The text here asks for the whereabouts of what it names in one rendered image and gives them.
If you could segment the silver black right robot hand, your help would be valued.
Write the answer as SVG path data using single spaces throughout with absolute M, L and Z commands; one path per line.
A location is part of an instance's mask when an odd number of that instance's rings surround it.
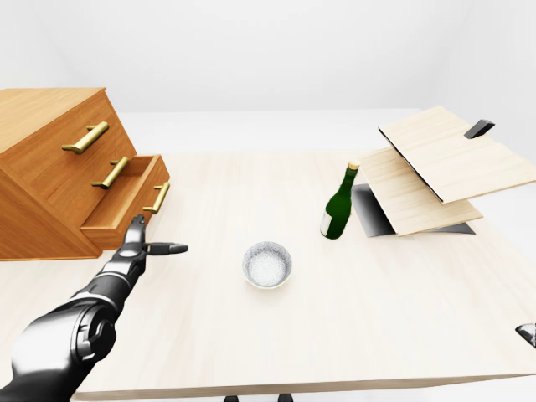
M 536 348 L 536 323 L 526 323 L 515 328 L 515 331 L 533 348 Z

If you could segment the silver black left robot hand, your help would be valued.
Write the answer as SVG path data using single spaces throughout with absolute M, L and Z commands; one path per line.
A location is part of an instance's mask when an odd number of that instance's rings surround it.
M 119 272 L 131 276 L 137 269 L 141 275 L 145 271 L 147 255 L 171 255 L 188 251 L 188 246 L 179 243 L 147 243 L 145 217 L 135 216 L 129 225 L 121 247 L 106 264 L 106 271 Z

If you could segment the small wooden drawer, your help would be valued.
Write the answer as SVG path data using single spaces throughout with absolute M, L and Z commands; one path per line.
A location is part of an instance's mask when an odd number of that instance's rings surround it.
M 165 182 L 169 173 L 160 155 L 134 157 L 81 225 L 81 232 L 103 250 L 118 248 L 133 217 L 143 214 L 147 223 L 154 215 L 142 208 L 153 205 L 159 193 L 154 187 Z

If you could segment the medium wooden drawer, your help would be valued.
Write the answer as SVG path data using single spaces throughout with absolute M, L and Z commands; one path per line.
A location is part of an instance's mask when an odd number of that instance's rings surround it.
M 63 152 L 60 165 L 44 180 L 47 200 L 78 229 L 110 189 L 93 183 L 105 181 L 116 167 L 111 165 L 112 161 L 132 159 L 135 155 L 135 151 L 125 150 L 86 151 L 80 155 Z

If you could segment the wooden cabinet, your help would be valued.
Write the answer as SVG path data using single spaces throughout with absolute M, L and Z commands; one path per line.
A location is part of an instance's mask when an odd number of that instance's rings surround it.
M 103 249 L 80 227 L 0 162 L 0 260 L 96 258 Z

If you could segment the large wooden drawer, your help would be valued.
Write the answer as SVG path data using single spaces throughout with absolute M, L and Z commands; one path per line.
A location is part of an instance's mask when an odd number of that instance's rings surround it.
M 47 200 L 44 180 L 70 152 L 62 146 L 102 121 L 109 129 L 86 151 L 136 151 L 103 88 L 1 90 L 0 162 Z

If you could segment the speckled white bowl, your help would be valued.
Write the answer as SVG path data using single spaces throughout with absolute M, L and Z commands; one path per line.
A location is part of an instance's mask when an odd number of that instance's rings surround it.
M 291 275 L 291 255 L 276 242 L 262 241 L 245 252 L 242 269 L 245 279 L 252 286 L 265 290 L 275 289 L 282 286 Z

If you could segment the pale wooden two-board rack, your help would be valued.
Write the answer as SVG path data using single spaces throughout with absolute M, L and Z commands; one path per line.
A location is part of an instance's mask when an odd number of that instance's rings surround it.
M 536 182 L 536 166 L 436 106 L 379 128 L 389 146 L 360 170 L 399 236 L 480 219 L 471 199 Z

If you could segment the green glass bottle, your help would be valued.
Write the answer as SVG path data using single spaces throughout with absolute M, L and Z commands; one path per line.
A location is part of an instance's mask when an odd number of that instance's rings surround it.
M 360 163 L 358 161 L 350 161 L 348 163 L 338 191 L 330 198 L 326 205 L 320 225 L 320 232 L 330 240 L 338 239 L 348 222 L 352 208 L 351 190 L 358 173 L 359 165 Z

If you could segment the black block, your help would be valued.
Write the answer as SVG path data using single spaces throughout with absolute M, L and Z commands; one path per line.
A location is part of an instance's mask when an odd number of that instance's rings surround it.
M 489 120 L 481 119 L 464 134 L 464 137 L 467 139 L 474 139 L 474 138 L 483 136 L 489 130 L 491 130 L 494 126 L 495 124 L 493 122 Z

